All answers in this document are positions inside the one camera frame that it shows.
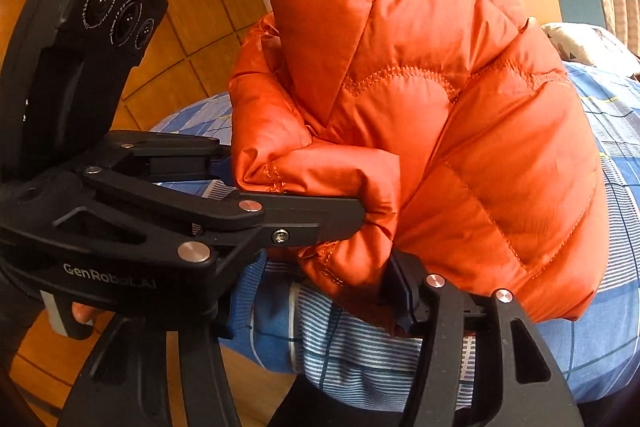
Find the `person's left hand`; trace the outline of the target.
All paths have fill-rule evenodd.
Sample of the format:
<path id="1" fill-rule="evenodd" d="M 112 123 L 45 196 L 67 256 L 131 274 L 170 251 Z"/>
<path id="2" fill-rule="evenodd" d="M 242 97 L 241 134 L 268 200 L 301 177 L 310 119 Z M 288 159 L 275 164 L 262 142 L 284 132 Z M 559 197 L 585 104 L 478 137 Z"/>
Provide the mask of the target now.
<path id="1" fill-rule="evenodd" d="M 88 325 L 103 314 L 104 311 L 82 303 L 72 303 L 72 313 L 78 323 Z"/>

